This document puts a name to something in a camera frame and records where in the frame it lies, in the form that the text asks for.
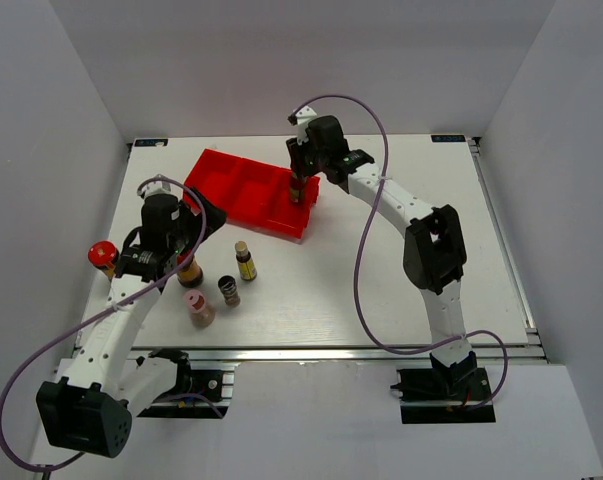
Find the green-label red sauce bottle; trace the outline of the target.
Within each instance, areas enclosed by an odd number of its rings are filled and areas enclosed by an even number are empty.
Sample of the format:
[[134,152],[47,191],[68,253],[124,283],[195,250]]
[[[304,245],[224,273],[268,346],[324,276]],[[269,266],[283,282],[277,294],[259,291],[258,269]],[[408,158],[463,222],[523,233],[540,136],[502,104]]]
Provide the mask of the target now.
[[289,179],[289,199],[292,203],[302,203],[305,197],[307,178],[292,172]]

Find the yellow-label dark sauce bottle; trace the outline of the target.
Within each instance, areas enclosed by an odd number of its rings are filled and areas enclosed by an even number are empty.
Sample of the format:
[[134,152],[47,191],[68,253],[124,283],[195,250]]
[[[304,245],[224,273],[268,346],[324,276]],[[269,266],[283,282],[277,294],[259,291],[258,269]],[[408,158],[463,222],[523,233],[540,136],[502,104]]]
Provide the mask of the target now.
[[255,280],[257,270],[246,242],[238,241],[235,243],[235,258],[241,279],[244,281]]

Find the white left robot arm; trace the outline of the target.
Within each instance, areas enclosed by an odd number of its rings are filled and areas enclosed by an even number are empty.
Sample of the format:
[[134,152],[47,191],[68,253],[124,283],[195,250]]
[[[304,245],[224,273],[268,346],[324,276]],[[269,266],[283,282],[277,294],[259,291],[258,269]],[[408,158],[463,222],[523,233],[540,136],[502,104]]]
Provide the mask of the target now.
[[160,279],[181,268],[195,246],[226,222],[205,197],[200,209],[164,188],[143,196],[141,223],[126,236],[107,306],[87,341],[56,382],[39,388],[36,404],[50,445],[114,458],[126,445],[132,421],[155,401],[193,391],[186,353],[159,349],[130,374],[123,372],[147,315],[160,299]]

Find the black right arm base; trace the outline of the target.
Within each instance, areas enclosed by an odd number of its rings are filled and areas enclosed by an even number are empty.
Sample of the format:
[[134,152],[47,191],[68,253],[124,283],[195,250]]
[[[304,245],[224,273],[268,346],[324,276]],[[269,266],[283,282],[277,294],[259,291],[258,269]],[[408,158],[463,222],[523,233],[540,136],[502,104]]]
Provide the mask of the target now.
[[488,424],[496,422],[491,386],[479,368],[460,387],[445,389],[432,369],[397,371],[390,392],[399,400],[401,421],[406,425]]

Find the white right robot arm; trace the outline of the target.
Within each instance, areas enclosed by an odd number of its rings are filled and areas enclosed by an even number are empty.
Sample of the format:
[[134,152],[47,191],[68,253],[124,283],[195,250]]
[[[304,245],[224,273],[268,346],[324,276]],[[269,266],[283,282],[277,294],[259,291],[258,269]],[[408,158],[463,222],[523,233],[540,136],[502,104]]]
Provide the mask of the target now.
[[286,142],[291,200],[300,200],[309,178],[324,174],[399,232],[404,242],[403,270],[424,300],[434,345],[431,370],[415,389],[430,398],[458,397],[467,389],[477,362],[460,302],[467,253],[457,211],[420,200],[387,177],[369,154],[349,147],[336,117],[319,116],[305,107],[288,121],[297,129]]

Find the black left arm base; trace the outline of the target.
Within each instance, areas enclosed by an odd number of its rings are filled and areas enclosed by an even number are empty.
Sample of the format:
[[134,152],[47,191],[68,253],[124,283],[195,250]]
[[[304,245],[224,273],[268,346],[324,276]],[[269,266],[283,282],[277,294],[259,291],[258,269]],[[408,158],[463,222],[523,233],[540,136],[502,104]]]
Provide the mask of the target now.
[[140,418],[221,419],[228,411],[234,388],[234,367],[192,365],[190,395],[143,410]]

